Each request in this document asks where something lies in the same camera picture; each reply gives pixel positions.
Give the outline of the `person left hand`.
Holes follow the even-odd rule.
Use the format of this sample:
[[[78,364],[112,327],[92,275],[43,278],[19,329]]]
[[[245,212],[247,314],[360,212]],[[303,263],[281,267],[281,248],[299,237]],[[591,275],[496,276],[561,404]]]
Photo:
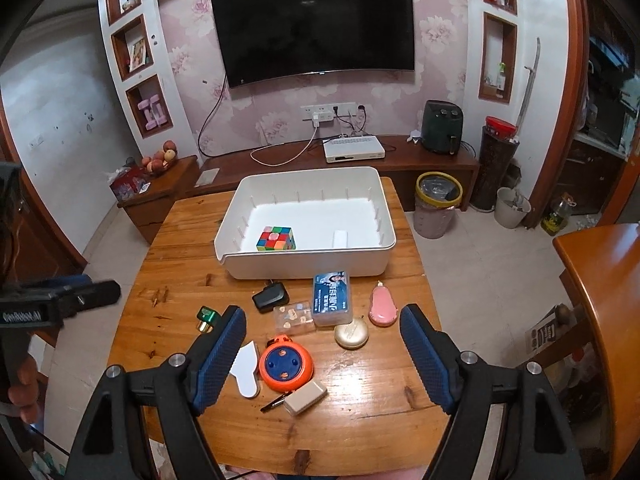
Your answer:
[[[18,408],[21,419],[26,424],[34,424],[39,419],[39,384],[37,362],[26,354],[15,372],[16,381],[9,388],[9,399]]]

